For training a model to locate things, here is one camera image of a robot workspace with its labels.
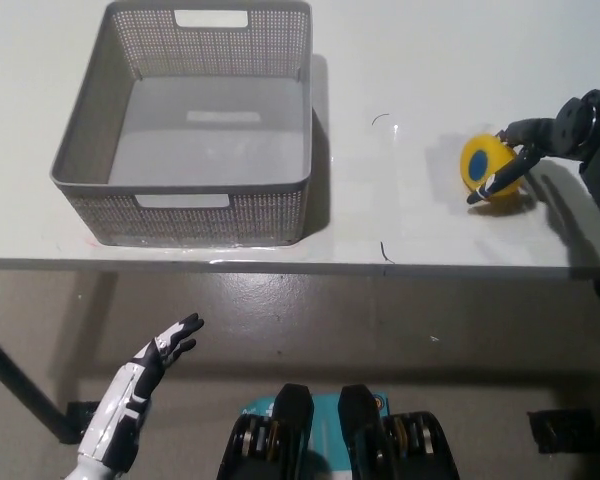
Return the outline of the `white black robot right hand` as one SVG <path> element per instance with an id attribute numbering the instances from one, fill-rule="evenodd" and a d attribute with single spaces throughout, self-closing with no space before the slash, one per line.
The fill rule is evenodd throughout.
<path id="1" fill-rule="evenodd" d="M 490 174 L 467 197 L 470 205 L 486 201 L 512 185 L 544 157 L 585 162 L 600 146 L 600 90 L 569 99 L 554 118 L 513 122 L 495 135 L 503 146 L 520 151 Z"/>

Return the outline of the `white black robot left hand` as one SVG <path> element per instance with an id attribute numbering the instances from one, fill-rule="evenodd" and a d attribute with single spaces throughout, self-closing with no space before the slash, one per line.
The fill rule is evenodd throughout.
<path id="1" fill-rule="evenodd" d="M 154 390 L 170 366 L 195 347 L 193 334 L 203 325 L 198 314 L 187 316 L 118 369 L 84 433 L 70 479 L 118 479 L 129 472 Z"/>

